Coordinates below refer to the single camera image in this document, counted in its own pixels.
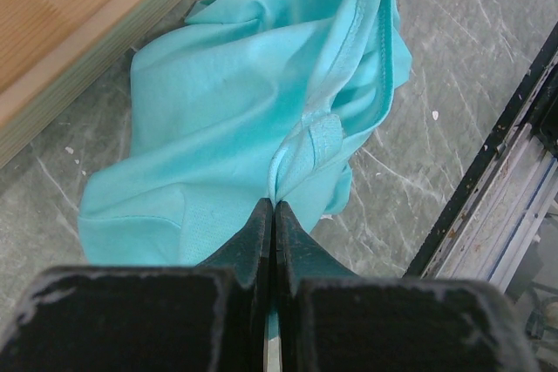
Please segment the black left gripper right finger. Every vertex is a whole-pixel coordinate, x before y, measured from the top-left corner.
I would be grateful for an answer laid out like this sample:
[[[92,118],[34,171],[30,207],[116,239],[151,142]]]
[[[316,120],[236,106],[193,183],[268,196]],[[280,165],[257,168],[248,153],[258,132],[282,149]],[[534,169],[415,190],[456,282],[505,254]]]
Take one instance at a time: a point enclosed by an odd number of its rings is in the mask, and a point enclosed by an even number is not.
[[[285,371],[536,371],[507,298],[484,281],[364,278],[281,202],[274,216]]]

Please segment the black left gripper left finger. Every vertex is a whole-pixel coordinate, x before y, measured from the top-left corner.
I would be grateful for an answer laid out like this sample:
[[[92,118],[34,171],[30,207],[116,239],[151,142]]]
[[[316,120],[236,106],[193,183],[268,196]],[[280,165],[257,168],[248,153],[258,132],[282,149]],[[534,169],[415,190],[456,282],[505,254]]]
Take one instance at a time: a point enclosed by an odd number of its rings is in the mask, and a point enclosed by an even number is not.
[[[273,207],[195,267],[53,267],[1,335],[4,371],[263,371]]]

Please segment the teal t shirt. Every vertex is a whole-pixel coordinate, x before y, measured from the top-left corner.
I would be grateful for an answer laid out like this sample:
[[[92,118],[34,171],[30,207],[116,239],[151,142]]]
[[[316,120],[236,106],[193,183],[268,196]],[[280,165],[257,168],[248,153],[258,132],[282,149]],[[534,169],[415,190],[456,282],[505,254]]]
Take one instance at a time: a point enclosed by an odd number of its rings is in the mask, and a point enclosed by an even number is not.
[[[200,0],[133,57],[130,154],[80,204],[88,262],[197,265],[262,198],[306,231],[340,213],[410,75],[398,30],[396,0]]]

